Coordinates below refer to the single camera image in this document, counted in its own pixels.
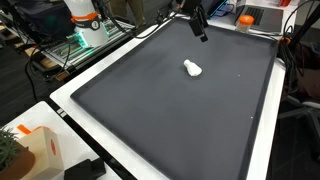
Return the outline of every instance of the equipment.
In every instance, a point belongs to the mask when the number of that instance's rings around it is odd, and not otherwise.
[[[246,0],[237,0],[236,19],[241,15],[250,15],[255,21],[251,29],[265,32],[281,32],[283,10],[246,5]]]
[[[312,14],[307,17],[308,19],[306,22],[302,25],[302,27],[299,29],[299,31],[295,34],[295,36],[292,38],[291,43],[289,44],[289,48],[292,51],[295,51],[296,46],[300,42],[301,38],[304,36],[304,34],[311,28],[311,26],[316,23],[320,18],[320,4],[313,10]]]
[[[105,44],[109,33],[100,22],[91,0],[66,0],[72,12],[72,21],[76,24],[75,31],[82,37],[83,47],[97,47]]]
[[[212,18],[226,2],[227,0],[202,0],[201,5],[208,18]]]
[[[5,25],[7,27],[13,27],[14,23],[16,23],[19,28],[24,31],[26,34],[28,34],[29,38],[31,38],[34,42],[40,43],[41,39],[39,36],[32,31],[32,29],[29,27],[29,25],[25,22],[25,20],[21,17],[21,15],[17,12],[17,9],[15,6],[11,5],[8,0],[1,0],[0,1],[0,8],[3,10],[5,16],[0,14],[1,18],[0,20],[5,19]]]
[[[176,0],[179,4],[181,11],[190,16],[189,25],[195,36],[202,36],[200,39],[202,42],[208,40],[208,37],[204,31],[207,28],[208,22],[203,6],[202,0]]]
[[[169,179],[245,179],[249,167],[276,41],[207,30],[201,43],[175,18],[71,96]]]
[[[74,34],[71,13],[62,1],[51,3],[43,1],[19,1],[14,5],[29,27],[42,40],[47,38],[64,39]]]

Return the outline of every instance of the floor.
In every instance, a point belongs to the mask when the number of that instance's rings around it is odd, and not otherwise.
[[[145,0],[146,19],[153,17],[164,1]],[[317,29],[308,39],[320,39]],[[0,49],[0,126],[6,124],[35,104],[31,86],[24,73],[27,58],[10,47]],[[49,95],[64,82],[46,83],[34,79],[39,100],[48,101]],[[283,119],[275,133],[268,180],[319,180],[320,164],[311,159],[310,138],[304,119]]]
[[[284,102],[280,111],[291,109]],[[320,163],[311,158],[311,134],[304,117],[278,122],[269,161],[268,180],[319,180]]]

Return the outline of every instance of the green light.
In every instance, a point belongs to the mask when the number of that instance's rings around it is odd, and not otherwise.
[[[106,32],[106,34],[109,36],[109,35],[110,35],[110,32],[107,31],[107,29],[106,29],[106,27],[104,26],[104,24],[102,24],[102,26],[103,26],[103,29],[104,29],[104,31]]]
[[[83,47],[83,48],[89,47],[87,41],[84,39],[84,37],[83,37],[83,35],[82,35],[81,32],[78,33],[78,34],[76,35],[76,37],[78,38],[78,41],[79,41],[79,44],[80,44],[81,47]]]

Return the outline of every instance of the white object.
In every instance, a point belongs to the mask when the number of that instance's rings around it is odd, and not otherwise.
[[[88,14],[96,12],[91,0],[65,0],[65,3],[74,16],[87,16]],[[97,27],[98,29],[93,30],[91,28],[80,28],[78,26],[75,28],[75,31],[79,33],[79,35],[85,41],[84,47],[97,47],[107,43],[109,40],[109,35],[104,27],[104,24],[100,21],[92,21],[92,26]]]
[[[295,8],[296,7],[292,6],[284,8],[284,17],[282,19],[283,23]],[[288,22],[288,26],[294,26],[295,18],[296,14],[291,17],[290,21]],[[235,29],[234,16],[232,15],[214,18],[209,20],[208,23],[210,25],[219,26],[226,29]],[[141,36],[150,33],[153,28],[154,26],[144,31]],[[137,179],[163,180],[168,178],[154,168],[151,164],[149,164],[146,160],[144,160],[141,156],[139,156],[136,152],[134,152],[131,148],[129,148],[126,144],[120,141],[119,138],[117,138],[108,129],[103,127],[98,121],[85,112],[70,98],[70,95],[74,91],[98,75],[104,69],[108,68],[111,64],[120,59],[142,41],[144,41],[144,39],[133,39],[129,41],[127,44],[103,58],[101,61],[74,78],[72,81],[53,92],[50,95],[50,98],[62,109],[64,109],[68,115],[71,116],[84,130],[90,132],[90,135]],[[284,75],[285,68],[281,64],[281,61],[277,59],[273,65],[272,74],[267,88],[257,136],[251,155],[247,180],[265,180]]]
[[[12,132],[17,133],[17,137],[21,138],[25,135],[16,128],[20,124],[31,130],[38,126],[47,126],[55,132],[58,137],[65,169],[83,160],[95,160],[98,158],[98,155],[45,102],[39,102],[9,122],[6,127],[13,128]],[[98,178],[98,180],[121,180],[107,164],[105,164],[105,168],[107,173]],[[63,176],[64,172],[61,172],[52,180],[61,180]]]
[[[199,76],[202,72],[202,69],[196,65],[195,63],[191,62],[190,60],[185,60],[183,62],[184,66],[187,68],[188,73],[190,76]]]

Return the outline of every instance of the black object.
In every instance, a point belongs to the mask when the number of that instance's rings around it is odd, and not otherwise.
[[[106,16],[106,12],[104,11],[104,2],[100,0],[92,0],[92,3],[94,5],[94,8],[99,10],[99,14],[101,15],[102,20],[107,20],[108,17]]]
[[[316,9],[312,12],[306,22],[302,25],[299,31],[294,35],[289,44],[289,48],[292,51],[295,51],[297,44],[300,42],[301,38],[304,34],[311,28],[311,26],[318,21],[320,18],[320,4],[316,7]]]
[[[32,29],[29,27],[29,25],[25,22],[24,19],[22,19],[21,15],[17,12],[16,7],[11,5],[8,2],[8,0],[1,0],[0,1],[0,8],[4,11],[4,13],[11,14],[13,17],[14,23],[16,23],[22,31],[24,31],[26,34],[28,34],[29,37],[34,40],[34,42],[36,42],[36,43],[41,42],[41,39],[38,37],[37,33],[32,31]],[[8,27],[12,27],[13,21],[9,20],[9,22],[5,23],[5,25]]]
[[[263,12],[264,12],[264,9],[248,7],[246,11],[246,15],[252,16],[254,18],[254,22],[253,22],[254,25],[260,25]]]
[[[65,180],[95,180],[106,173],[104,162],[101,158],[94,161],[86,159],[81,163],[65,170]]]
[[[204,8],[201,5],[202,0],[176,0],[180,4],[181,11],[190,16],[189,25],[195,36],[201,36],[201,41],[205,42],[208,37],[204,31],[208,27],[207,16],[205,14]]]
[[[76,26],[80,27],[80,28],[90,28],[93,31],[96,31],[100,28],[100,19],[98,16],[96,16],[94,19],[92,20],[86,20],[86,21],[77,21],[75,20],[74,22],[76,24]]]
[[[207,19],[215,15],[215,13],[226,4],[226,0],[202,0],[201,5],[206,13]]]
[[[71,98],[170,179],[245,179],[276,42],[187,27],[173,19]]]
[[[65,2],[19,1],[15,5],[29,26],[43,39],[74,34],[71,12]]]
[[[206,35],[206,32],[204,31],[205,28],[207,28],[208,22],[206,20],[204,10],[202,6],[198,6],[195,10],[194,13],[191,15],[190,20],[189,20],[189,25],[193,31],[193,34],[195,36],[201,36],[203,35],[200,39],[202,42],[205,42],[208,40],[208,37]]]

